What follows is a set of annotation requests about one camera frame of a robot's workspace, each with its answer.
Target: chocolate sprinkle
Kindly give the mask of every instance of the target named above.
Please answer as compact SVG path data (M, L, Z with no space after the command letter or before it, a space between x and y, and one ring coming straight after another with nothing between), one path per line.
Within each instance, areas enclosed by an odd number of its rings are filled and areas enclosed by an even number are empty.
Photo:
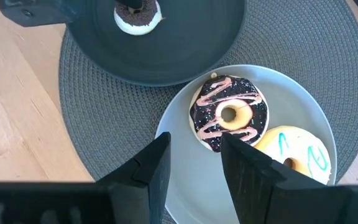
M143 0L143 8L132 14L127 6L116 2L116 12L124 22L132 26L146 26L157 13L157 4L155 0Z
M207 95L209 92L213 91L215 88L212 88L211 85L216 82L223 81L226 77L229 77L227 75L220 75L216 78L209 79L207 82L204 83L204 85L201 87L201 91L199 95L197 96L197 99L200 98L200 96ZM211 100L214 101L218 98L224 98L227 96L237 95L241 93L258 93L255 86L247 79L245 78L236 78L236 77L230 77L232 81L232 85L228 88L226 88L224 91L219 92L218 94L211 97ZM200 130L202 127L204 127L209 121L213 120L215 118L215 111L216 107L220 102L210 104L208 106L198 106L196 104L196 101L193 103L193 105L190 108L190 117L193 120L194 129L196 133L198 130ZM251 103L252 100L244 100L246 103ZM257 139L260 138L260 135L265 129L266 120L267 120L267 105L265 101L262 101L261 103L258 103L256 105L250 106L252 111L254 112L254 115L252 119L249 121L249 123L245 127L252 127L257 130L258 135L256 137L250 139L249 141L246 141L247 144L252 144ZM226 130L223 127L221 127L219 124L212 126L206 130L207 133L214 132L214 131L222 131ZM234 134L235 137L242 138L246 134ZM202 141L206 142L211 146L212 150L214 152L220 152L221 151L221 137L216 138L210 138L210 139L203 139Z

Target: white glazed donut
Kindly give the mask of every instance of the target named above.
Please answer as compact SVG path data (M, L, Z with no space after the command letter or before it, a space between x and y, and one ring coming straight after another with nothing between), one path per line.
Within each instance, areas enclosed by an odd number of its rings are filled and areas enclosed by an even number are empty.
M234 119L223 119L226 108L235 111ZM251 146L256 145L269 125L269 109L263 94L249 80L213 73L193 95L189 122L191 130L206 148L220 152L224 132Z
M291 160L291 168L327 184L331 174L328 151L320 139L301 128L280 126L268 130L255 146L282 164Z
M158 2L155 2L157 5L157 13L155 13L153 19L150 21L148 25L144 26L133 26L131 24L126 23L122 20L122 18L118 15L117 10L114 9L114 20L116 21L118 27L127 34L131 35L144 35L151 32L162 20L161 8Z

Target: wooden table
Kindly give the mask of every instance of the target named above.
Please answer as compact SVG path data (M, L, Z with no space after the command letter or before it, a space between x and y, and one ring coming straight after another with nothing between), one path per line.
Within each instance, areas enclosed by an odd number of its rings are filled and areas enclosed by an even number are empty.
M358 20L358 8L348 0ZM0 180L92 181L62 120L64 25L23 28L0 13ZM358 183L358 156L341 183Z

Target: blue icing drizzle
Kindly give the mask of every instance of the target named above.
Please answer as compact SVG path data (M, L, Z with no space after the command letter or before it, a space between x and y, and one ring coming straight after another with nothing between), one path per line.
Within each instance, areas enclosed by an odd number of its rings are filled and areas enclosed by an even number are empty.
M320 147L318 147L318 151L320 152L320 155L317 159L316 159L316 156L314 155L314 152L313 152L313 146L309 146L308 147L308 169L309 169L309 172L310 172L310 176L313 178L313 173L311 172L311 169L310 169L310 158L313 158L313 160L315 161L315 163L317 164L317 166L322 170L322 171L326 171L327 168L328 168L328 163L327 163L327 160L326 158L324 157L323 153L321 152L321 149ZM323 162L324 162L324 165L321 165L319 163L319 160L320 158L323 158Z
M288 142L287 142L287 139L285 137L285 135L283 133L280 133L278 135L278 145L280 146L280 154L282 155L283 154L283 140L285 142L285 145L287 147L287 149L289 149L289 145L288 145Z

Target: dark gray plate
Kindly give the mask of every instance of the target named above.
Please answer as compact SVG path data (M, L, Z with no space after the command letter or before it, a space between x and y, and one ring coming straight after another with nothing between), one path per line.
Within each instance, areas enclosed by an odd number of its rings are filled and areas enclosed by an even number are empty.
M213 70L249 79L264 94L270 113L268 128L296 126L320 138L331 160L329 185L336 179L337 155L333 132L316 100L296 81L256 65L231 65ZM188 110L195 91L212 72L184 87L165 110L156 136L172 134L171 178L166 208L178 224L238 223L223 174L221 155L206 149L189 125Z
M165 18L149 34L118 28L113 0L86 1L68 28L82 51L121 80L147 86L183 83L211 70L242 28L245 0L159 0Z

